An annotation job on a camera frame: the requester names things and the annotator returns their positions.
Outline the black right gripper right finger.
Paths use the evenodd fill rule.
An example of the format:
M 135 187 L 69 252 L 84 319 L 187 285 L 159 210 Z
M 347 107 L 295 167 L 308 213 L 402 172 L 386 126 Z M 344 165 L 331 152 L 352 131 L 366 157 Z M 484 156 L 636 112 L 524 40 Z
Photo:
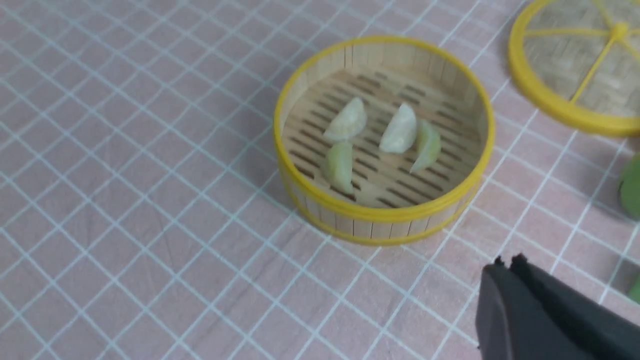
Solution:
M 583 296 L 520 253 L 509 266 L 560 332 L 594 360 L 637 360 L 639 326 Z

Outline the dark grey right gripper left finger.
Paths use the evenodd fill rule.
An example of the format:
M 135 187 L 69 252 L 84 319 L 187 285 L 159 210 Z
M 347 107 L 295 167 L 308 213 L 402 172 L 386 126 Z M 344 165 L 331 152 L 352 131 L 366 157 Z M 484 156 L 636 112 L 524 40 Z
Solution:
M 483 360 L 592 360 L 501 257 L 481 273 L 475 329 Z

